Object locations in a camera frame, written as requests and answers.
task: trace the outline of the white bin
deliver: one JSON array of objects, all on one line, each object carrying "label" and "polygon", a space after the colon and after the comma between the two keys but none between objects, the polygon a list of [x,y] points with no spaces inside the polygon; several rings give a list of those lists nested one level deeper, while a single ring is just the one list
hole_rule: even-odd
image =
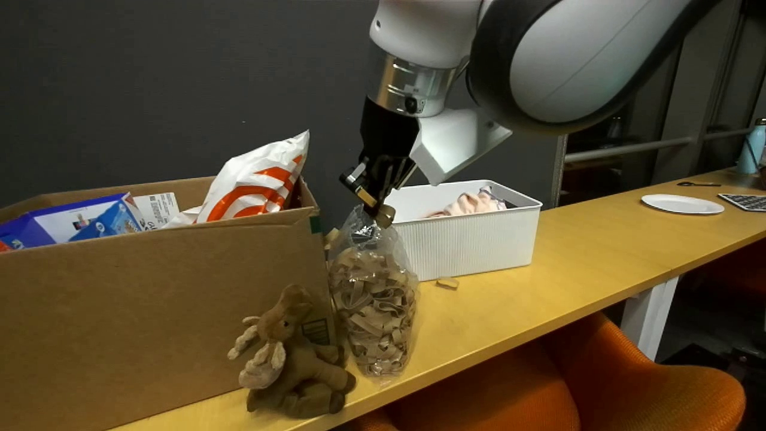
[{"label": "white bin", "polygon": [[[482,187],[494,199],[512,204],[512,209],[425,218],[454,204],[460,194],[475,194]],[[491,179],[401,187],[384,204],[396,211],[391,229],[399,234],[406,261],[418,279],[528,265],[542,205]]]}]

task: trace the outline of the gray wall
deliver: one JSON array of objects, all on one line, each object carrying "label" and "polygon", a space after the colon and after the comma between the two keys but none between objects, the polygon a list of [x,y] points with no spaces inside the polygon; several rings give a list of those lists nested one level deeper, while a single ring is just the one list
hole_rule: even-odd
[{"label": "gray wall", "polygon": [[[354,204],[336,175],[362,148],[376,0],[0,2],[0,205],[40,191],[216,175],[311,128],[322,225]],[[454,105],[467,105],[461,83]],[[548,199],[553,146],[516,133],[463,176]]]}]

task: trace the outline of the plush toy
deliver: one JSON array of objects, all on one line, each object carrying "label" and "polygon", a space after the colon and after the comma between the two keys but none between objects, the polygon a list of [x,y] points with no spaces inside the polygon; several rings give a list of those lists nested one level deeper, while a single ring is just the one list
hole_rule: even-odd
[{"label": "plush toy", "polygon": [[228,352],[237,360],[243,349],[255,355],[239,372],[249,388],[247,410],[278,410],[287,417],[340,412],[354,375],[344,372],[334,313],[328,301],[303,287],[290,285],[278,304],[261,315],[242,321],[247,330]]}]

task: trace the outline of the wooden table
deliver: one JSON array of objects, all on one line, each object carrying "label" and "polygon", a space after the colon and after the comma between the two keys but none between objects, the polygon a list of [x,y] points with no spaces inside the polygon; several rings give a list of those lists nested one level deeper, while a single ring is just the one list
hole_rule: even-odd
[{"label": "wooden table", "polygon": [[628,298],[625,330],[632,330],[651,355],[657,343],[655,332],[660,336],[664,322],[663,309],[669,309],[674,279],[766,236],[766,213],[742,213],[723,204],[724,213],[721,215],[674,215],[638,200],[643,194],[717,200],[717,191],[754,191],[747,179],[735,179],[728,172],[692,179],[721,181],[721,187],[664,181],[549,209],[540,213],[530,265],[460,278],[456,292],[423,282],[415,345],[405,373],[387,382],[372,382],[348,364],[358,385],[340,415],[309,421],[249,415],[243,412],[247,392],[237,391],[123,429],[332,429],[625,298]]}]

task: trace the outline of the bag of snacks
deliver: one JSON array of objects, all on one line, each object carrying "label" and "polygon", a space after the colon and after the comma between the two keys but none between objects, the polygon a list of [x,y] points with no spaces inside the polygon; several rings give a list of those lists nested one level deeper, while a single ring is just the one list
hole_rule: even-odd
[{"label": "bag of snacks", "polygon": [[394,229],[378,227],[356,205],[329,249],[329,295],[362,373],[387,377],[405,369],[415,285]]},{"label": "bag of snacks", "polygon": [[216,175],[196,222],[278,213],[302,175],[309,131],[230,158]]}]

